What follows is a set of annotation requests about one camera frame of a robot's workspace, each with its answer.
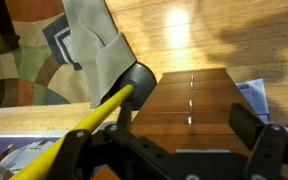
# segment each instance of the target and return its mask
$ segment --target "rug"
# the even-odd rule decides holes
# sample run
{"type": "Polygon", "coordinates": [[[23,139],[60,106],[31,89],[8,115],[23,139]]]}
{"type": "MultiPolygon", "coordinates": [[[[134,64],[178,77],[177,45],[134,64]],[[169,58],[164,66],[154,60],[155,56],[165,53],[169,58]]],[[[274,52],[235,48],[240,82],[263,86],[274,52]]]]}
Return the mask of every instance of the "rug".
{"type": "Polygon", "coordinates": [[[0,54],[0,108],[89,101],[82,71],[59,64],[42,30],[64,14],[61,0],[6,0],[20,48],[0,54]]]}

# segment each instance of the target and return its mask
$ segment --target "wood plank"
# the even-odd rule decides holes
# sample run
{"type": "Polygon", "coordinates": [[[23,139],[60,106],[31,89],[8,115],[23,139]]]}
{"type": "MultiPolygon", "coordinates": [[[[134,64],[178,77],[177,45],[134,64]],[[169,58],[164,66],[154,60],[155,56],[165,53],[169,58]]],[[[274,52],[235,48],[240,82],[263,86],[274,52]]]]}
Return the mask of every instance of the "wood plank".
{"type": "Polygon", "coordinates": [[[229,112],[138,114],[131,132],[136,135],[235,134],[228,125],[229,112]]]}
{"type": "Polygon", "coordinates": [[[190,112],[192,100],[194,112],[230,111],[233,103],[248,106],[237,88],[204,89],[187,91],[153,92],[140,110],[140,114],[190,112]]]}
{"type": "Polygon", "coordinates": [[[288,108],[288,86],[268,86],[265,89],[271,108],[288,108]]]}
{"type": "Polygon", "coordinates": [[[234,42],[229,45],[198,46],[203,45],[184,49],[153,49],[147,52],[142,52],[137,47],[137,55],[140,61],[147,64],[183,61],[185,64],[190,64],[191,61],[195,60],[195,63],[204,64],[204,67],[212,67],[216,64],[231,67],[288,61],[288,56],[285,56],[287,54],[283,53],[288,50],[288,36],[284,35],[268,39],[234,42]]]}
{"type": "MultiPolygon", "coordinates": [[[[117,108],[106,121],[116,121],[119,110],[117,108]]],[[[93,109],[89,109],[89,102],[0,108],[0,131],[70,130],[92,111],[93,109]]]]}
{"type": "Polygon", "coordinates": [[[164,72],[227,67],[227,72],[235,82],[264,78],[265,83],[278,85],[281,81],[282,62],[272,62],[272,57],[269,56],[257,58],[251,54],[243,56],[237,53],[232,57],[225,57],[222,54],[219,56],[210,55],[208,58],[204,52],[195,48],[160,51],[137,57],[154,72],[158,80],[161,79],[164,72]]]}
{"type": "Polygon", "coordinates": [[[266,1],[199,1],[182,0],[170,1],[162,4],[154,4],[141,8],[132,8],[120,11],[113,16],[119,30],[123,32],[157,29],[161,27],[175,26],[193,22],[199,22],[203,17],[205,21],[225,17],[240,16],[244,14],[258,13],[272,9],[288,7],[288,1],[278,0],[274,3],[266,1]],[[185,17],[181,21],[169,20],[179,13],[184,12],[185,17]]]}
{"type": "Polygon", "coordinates": [[[288,8],[265,13],[227,17],[207,22],[186,23],[153,30],[127,32],[141,50],[209,46],[218,43],[241,42],[288,35],[288,8]]]}
{"type": "Polygon", "coordinates": [[[207,82],[213,80],[230,80],[226,69],[214,68],[207,70],[193,70],[193,71],[177,71],[166,72],[163,78],[158,82],[159,85],[164,84],[177,84],[177,83],[190,83],[190,82],[207,82]]]}
{"type": "Polygon", "coordinates": [[[105,2],[111,12],[118,12],[126,9],[162,3],[163,0],[105,0],[105,2]]]}
{"type": "Polygon", "coordinates": [[[273,53],[288,48],[288,24],[273,25],[269,28],[228,29],[216,32],[210,32],[207,28],[195,30],[193,25],[167,27],[139,33],[125,33],[125,36],[128,38],[130,45],[136,48],[137,53],[199,48],[208,54],[211,54],[211,52],[213,54],[217,53],[216,49],[226,49],[229,53],[234,52],[234,50],[242,51],[241,53],[244,54],[240,56],[247,57],[253,54],[254,51],[266,51],[267,54],[260,53],[257,55],[264,55],[269,60],[269,57],[277,56],[273,53]]]}
{"type": "Polygon", "coordinates": [[[230,87],[232,85],[231,80],[213,80],[213,81],[200,81],[193,82],[191,87],[190,82],[176,83],[176,84],[157,84],[154,92],[165,92],[172,89],[173,91],[183,91],[188,89],[215,89],[219,87],[230,87]]]}
{"type": "Polygon", "coordinates": [[[228,149],[247,156],[250,154],[236,135],[146,135],[145,137],[169,153],[174,153],[177,149],[228,149]]]}

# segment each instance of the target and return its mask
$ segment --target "hardwood floor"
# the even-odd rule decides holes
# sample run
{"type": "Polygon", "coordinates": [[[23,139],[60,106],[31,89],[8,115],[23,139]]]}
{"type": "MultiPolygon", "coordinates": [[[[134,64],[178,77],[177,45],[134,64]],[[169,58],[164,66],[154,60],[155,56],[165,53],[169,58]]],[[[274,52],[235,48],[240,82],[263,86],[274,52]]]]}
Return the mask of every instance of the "hardwood floor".
{"type": "MultiPolygon", "coordinates": [[[[226,67],[235,82],[263,78],[271,120],[288,125],[288,0],[106,3],[158,80],[164,72],[214,67],[226,67]]],[[[90,111],[89,103],[0,109],[0,130],[70,129],[90,111]]]]}

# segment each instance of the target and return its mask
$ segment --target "gray fabric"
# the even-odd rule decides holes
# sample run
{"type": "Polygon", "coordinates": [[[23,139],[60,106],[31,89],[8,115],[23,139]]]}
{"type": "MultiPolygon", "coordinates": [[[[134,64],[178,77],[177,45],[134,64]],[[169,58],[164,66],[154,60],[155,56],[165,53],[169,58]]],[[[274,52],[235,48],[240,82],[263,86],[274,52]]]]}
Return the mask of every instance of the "gray fabric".
{"type": "Polygon", "coordinates": [[[136,58],[103,0],[63,0],[77,61],[86,76],[91,108],[101,103],[136,58]]]}

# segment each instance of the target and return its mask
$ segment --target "yellow pole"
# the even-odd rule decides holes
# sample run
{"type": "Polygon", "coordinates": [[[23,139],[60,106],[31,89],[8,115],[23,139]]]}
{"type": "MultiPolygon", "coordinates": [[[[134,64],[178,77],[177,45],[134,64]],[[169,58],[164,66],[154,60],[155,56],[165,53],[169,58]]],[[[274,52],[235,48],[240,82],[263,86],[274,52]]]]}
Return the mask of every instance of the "yellow pole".
{"type": "MultiPolygon", "coordinates": [[[[96,108],[88,117],[77,124],[72,130],[87,129],[92,133],[103,122],[103,120],[105,120],[105,118],[107,118],[126,98],[132,94],[132,92],[133,86],[126,85],[104,104],[96,108]]],[[[64,137],[57,140],[51,147],[49,147],[49,149],[43,152],[20,172],[15,174],[11,179],[46,179],[56,154],[63,143],[64,137]]]]}

